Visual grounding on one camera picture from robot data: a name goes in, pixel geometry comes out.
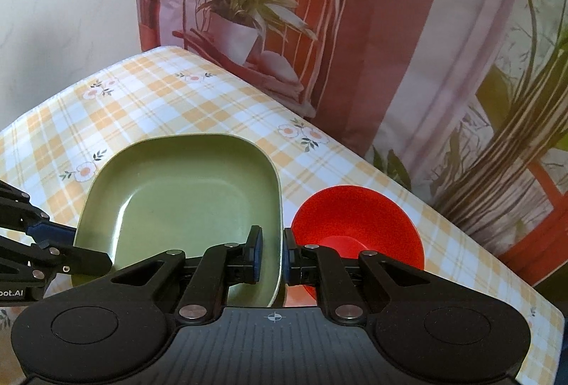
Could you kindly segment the large red bowl front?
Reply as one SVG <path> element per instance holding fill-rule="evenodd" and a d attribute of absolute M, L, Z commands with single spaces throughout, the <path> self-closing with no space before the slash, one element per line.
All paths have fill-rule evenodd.
<path fill-rule="evenodd" d="M 312 195 L 296 211 L 290 230 L 299 247 L 329 247 L 351 259 L 377 251 L 425 268 L 422 240 L 410 218 L 395 202 L 362 186 L 338 185 Z"/>

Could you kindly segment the printed backdrop curtain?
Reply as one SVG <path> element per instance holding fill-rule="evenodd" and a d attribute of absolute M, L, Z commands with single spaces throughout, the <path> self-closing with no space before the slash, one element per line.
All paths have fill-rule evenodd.
<path fill-rule="evenodd" d="M 532 285 L 567 274 L 567 0 L 137 0 Z"/>

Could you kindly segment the green square plate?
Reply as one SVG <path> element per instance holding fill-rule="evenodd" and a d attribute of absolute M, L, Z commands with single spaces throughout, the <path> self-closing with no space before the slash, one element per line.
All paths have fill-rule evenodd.
<path fill-rule="evenodd" d="M 95 176 L 74 244 L 105 252 L 119 270 L 169 249 L 189 257 L 263 232 L 260 280 L 238 284 L 230 303 L 268 307 L 282 285 L 282 205 L 277 169 L 252 142 L 227 134 L 144 140 Z"/>

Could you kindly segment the yellow plaid tablecloth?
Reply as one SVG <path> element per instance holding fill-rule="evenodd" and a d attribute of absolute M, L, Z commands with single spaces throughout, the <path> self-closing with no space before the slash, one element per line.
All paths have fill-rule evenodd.
<path fill-rule="evenodd" d="M 230 133 L 256 144 L 279 175 L 276 223 L 312 194 L 357 184 L 400 206 L 421 235 L 426 268 L 509 302 L 528 319 L 525 384 L 556 378 L 564 319 L 489 252 L 357 154 L 231 73 L 176 47 L 150 50 L 95 73 L 1 133 L 1 178 L 57 222 L 75 225 L 88 188 L 128 146 L 159 136 Z"/>

